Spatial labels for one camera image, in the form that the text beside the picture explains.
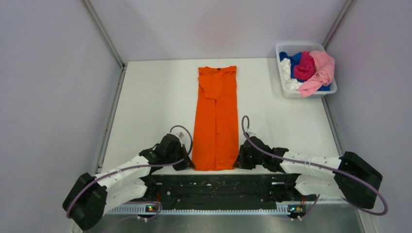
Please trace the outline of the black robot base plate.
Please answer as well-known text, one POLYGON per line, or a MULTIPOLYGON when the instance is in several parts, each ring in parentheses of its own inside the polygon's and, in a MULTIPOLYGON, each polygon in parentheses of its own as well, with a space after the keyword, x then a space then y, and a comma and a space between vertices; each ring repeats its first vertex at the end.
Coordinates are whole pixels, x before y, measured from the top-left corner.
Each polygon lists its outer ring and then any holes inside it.
POLYGON ((271 210, 286 201, 309 202, 293 181, 297 175, 150 175, 134 201, 158 201, 163 210, 271 210))

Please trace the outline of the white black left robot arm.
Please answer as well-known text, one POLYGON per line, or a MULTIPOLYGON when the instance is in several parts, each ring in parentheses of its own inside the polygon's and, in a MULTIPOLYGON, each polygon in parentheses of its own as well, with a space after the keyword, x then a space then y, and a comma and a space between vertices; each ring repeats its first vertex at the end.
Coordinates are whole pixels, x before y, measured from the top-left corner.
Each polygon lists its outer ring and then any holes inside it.
POLYGON ((182 140, 184 134, 168 133, 153 147, 118 167, 99 174, 82 174, 65 198, 62 207, 66 216, 86 231, 94 227, 110 210, 124 203, 142 198, 154 198, 156 188, 144 178, 164 168, 184 170, 191 149, 182 140))

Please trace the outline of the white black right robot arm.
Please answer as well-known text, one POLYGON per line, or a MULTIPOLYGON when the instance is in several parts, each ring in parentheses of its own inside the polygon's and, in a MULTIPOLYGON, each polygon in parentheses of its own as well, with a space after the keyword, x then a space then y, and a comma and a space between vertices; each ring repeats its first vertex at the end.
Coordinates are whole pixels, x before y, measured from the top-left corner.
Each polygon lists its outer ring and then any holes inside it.
POLYGON ((301 196, 339 197, 363 209, 373 209, 377 194, 366 186, 380 188, 383 176, 354 152, 340 157, 320 157, 297 153, 287 148, 270 148, 256 136, 241 146, 236 166, 254 169, 263 166, 270 172, 290 174, 284 185, 291 200, 301 196))

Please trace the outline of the orange t shirt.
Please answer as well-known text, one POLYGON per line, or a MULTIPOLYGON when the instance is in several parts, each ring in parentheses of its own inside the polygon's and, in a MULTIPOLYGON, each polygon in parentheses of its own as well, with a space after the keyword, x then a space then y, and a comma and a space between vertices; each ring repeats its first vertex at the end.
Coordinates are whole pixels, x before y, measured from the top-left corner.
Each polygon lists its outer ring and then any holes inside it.
POLYGON ((198 171, 233 169, 239 153, 237 67, 200 67, 192 160, 198 171))

